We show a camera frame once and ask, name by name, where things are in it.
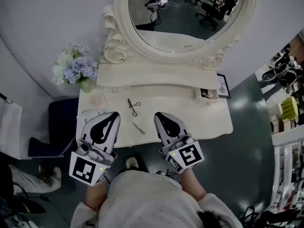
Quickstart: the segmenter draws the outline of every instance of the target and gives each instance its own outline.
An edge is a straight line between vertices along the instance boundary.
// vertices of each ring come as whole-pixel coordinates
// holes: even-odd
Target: white cloth
[[[197,202],[180,184],[166,176],[126,171],[111,184],[108,198],[99,213],[80,203],[71,227],[84,228],[97,219],[99,228],[203,228],[198,211],[214,211],[232,228],[241,223],[215,195],[207,194]]]
[[[13,182],[20,185],[25,192],[47,193],[53,192],[61,187],[61,179],[57,179],[54,176],[51,176],[46,181],[43,181],[36,176],[19,170],[13,165],[9,165],[9,168],[11,170]],[[21,187],[14,185],[14,195],[22,192]]]
[[[146,0],[129,0],[129,11],[134,25],[149,24],[157,19],[157,14],[149,11],[145,2]]]

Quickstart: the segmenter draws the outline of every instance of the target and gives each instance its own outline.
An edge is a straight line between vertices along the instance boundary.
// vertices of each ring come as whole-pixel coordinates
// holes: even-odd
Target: round mirror
[[[129,12],[147,44],[165,52],[186,52],[227,30],[241,4],[242,0],[129,0]]]

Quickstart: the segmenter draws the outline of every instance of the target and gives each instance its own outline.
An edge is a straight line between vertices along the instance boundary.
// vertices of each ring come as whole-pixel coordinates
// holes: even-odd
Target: ornate mirror frame
[[[135,30],[129,13],[129,0],[114,0],[113,5],[104,8],[105,27],[108,37],[104,45],[104,54],[100,60],[100,73],[97,84],[106,87],[134,86],[144,84],[174,84],[191,87],[216,88],[214,84],[199,83],[205,71],[205,78],[210,77],[208,71],[214,71],[220,65],[224,53],[238,41],[238,36],[249,21],[255,8],[256,0],[240,0],[242,6],[235,11],[237,16],[227,22],[226,30],[219,36],[213,36],[211,41],[201,47],[185,52],[165,52],[150,46]],[[175,78],[169,75],[175,71]],[[128,79],[136,74],[145,78]]]

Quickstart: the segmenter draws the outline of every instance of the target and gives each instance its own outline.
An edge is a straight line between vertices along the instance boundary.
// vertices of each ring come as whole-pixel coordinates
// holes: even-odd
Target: person's hand
[[[105,181],[103,179],[93,187],[88,186],[86,191],[85,204],[94,210],[98,210],[100,209],[106,198],[107,192],[105,187]]]

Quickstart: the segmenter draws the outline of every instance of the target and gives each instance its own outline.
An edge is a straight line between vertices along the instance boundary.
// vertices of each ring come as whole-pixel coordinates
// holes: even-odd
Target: dark hair
[[[211,211],[198,212],[200,220],[203,222],[204,228],[222,228],[225,227],[231,228],[231,225],[225,219],[221,218],[218,215],[215,215]]]

